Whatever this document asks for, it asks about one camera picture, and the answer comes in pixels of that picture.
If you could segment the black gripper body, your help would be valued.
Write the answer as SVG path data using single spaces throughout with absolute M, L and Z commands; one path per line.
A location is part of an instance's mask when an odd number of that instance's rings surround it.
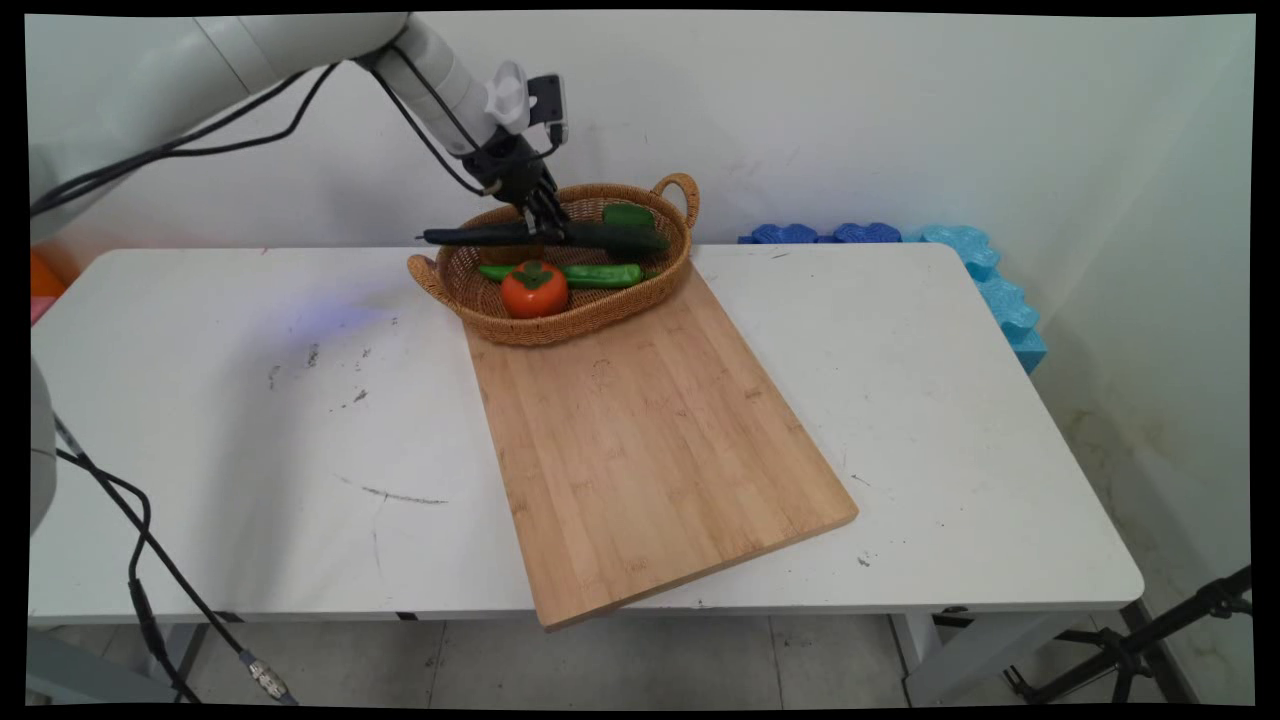
M 489 195 L 524 210 L 535 199 L 549 199 L 558 192 L 545 164 L 557 150 L 554 138 L 548 150 L 538 151 L 522 135 L 495 135 L 479 150 L 462 155 L 461 161 Z

